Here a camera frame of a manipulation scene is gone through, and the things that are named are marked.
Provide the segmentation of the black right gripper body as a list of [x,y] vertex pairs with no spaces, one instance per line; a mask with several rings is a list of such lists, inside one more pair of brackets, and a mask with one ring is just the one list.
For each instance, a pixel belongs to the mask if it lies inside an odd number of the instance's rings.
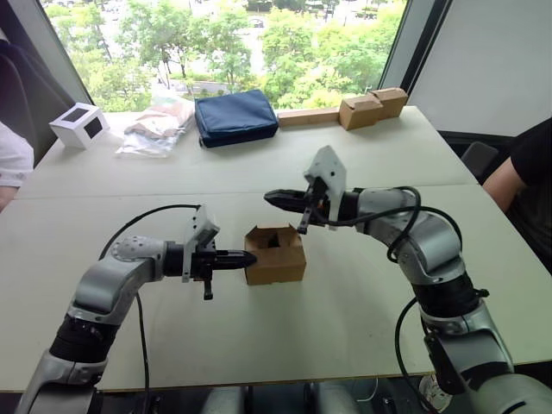
[[322,216],[321,210],[323,209],[327,189],[327,185],[321,178],[315,178],[309,184],[304,194],[304,213],[297,228],[299,234],[306,234],[312,221],[325,224],[325,218]]

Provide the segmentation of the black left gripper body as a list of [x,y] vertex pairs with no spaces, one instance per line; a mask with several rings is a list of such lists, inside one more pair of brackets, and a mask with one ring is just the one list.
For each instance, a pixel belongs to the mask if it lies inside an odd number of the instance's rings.
[[213,299],[212,274],[216,264],[216,251],[204,250],[195,252],[191,259],[191,276],[194,281],[203,283],[204,300]]

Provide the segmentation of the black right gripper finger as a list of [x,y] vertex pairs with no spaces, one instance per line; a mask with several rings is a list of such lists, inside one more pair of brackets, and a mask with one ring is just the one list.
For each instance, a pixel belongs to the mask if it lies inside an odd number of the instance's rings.
[[264,199],[267,202],[298,202],[305,200],[305,192],[289,189],[272,190],[264,194]]
[[307,203],[303,199],[271,199],[268,203],[281,210],[290,212],[304,212]]

